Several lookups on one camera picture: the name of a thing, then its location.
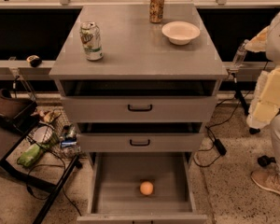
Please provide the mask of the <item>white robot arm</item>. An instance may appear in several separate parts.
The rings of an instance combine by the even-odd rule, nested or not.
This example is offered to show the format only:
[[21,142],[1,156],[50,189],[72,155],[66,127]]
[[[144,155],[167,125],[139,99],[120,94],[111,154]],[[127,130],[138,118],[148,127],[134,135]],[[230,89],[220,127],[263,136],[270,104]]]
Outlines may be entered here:
[[275,64],[271,72],[260,73],[246,119],[250,128],[262,129],[280,110],[280,12],[269,26],[247,42],[245,49],[264,52],[266,58]]

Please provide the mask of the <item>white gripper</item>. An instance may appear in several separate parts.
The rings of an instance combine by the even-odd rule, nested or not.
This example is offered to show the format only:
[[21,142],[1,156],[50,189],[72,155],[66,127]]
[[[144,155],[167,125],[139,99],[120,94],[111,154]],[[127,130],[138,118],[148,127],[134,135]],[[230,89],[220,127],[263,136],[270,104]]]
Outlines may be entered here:
[[[245,45],[251,52],[264,52],[269,27],[263,28]],[[280,110],[280,65],[272,72],[262,71],[254,90],[246,123],[250,128],[262,129],[269,125]]]

